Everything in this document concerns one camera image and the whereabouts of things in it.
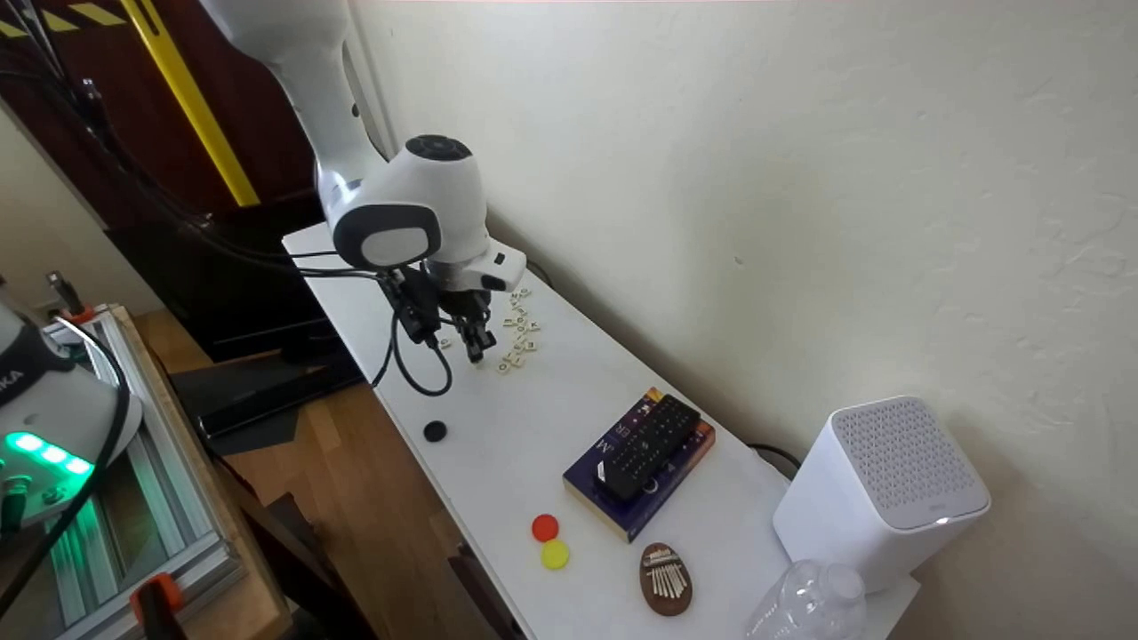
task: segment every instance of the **yellow cable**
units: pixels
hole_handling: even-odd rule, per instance
[[[119,8],[128,12],[141,46],[149,52],[151,65],[168,78],[186,123],[190,124],[190,132],[205,146],[205,155],[211,155],[220,181],[236,197],[236,203],[239,208],[257,208],[259,197],[257,197],[241,159],[227,146],[227,140],[222,140],[222,132],[220,132],[220,124],[217,124],[199,82],[186,69],[182,52],[177,52],[174,37],[168,31],[163,17],[155,16],[151,0],[119,0]]]

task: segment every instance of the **small bottle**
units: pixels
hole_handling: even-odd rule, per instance
[[[793,562],[758,601],[743,640],[855,640],[865,588],[855,568]]]

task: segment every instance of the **clear bottle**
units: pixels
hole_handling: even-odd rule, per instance
[[[743,640],[855,640],[865,588],[855,568],[793,562],[758,601]]]

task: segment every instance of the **electronic device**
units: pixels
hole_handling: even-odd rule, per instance
[[[359,118],[345,70],[345,0],[201,0],[246,56],[265,65],[315,155],[315,197],[335,252],[386,271],[383,294],[411,341],[432,341],[444,311],[481,358],[490,293],[512,290],[526,257],[488,235],[473,155],[444,134],[409,140],[383,159]]]
[[[701,424],[701,414],[671,395],[644,405],[644,414],[640,428],[620,443],[596,470],[601,484],[621,502],[633,502]]]
[[[880,591],[991,508],[922,400],[839,408],[775,508],[793,562],[848,567]]]
[[[113,389],[64,358],[32,321],[0,306],[0,534],[59,514],[90,481],[113,418]],[[141,405],[132,400],[119,453]]]

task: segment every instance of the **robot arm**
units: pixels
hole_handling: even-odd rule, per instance
[[[488,235],[488,198],[470,151],[444,134],[418,134],[386,164],[369,146],[345,70],[345,0],[201,0],[201,8],[230,46],[281,82],[315,155],[315,197],[337,257],[378,271],[422,261],[422,273],[411,277],[428,277],[429,299],[456,318],[470,358],[481,358],[495,347],[482,332],[488,293],[512,290],[526,257]],[[383,293],[393,315],[429,318],[429,311],[401,311],[404,299],[422,294]]]

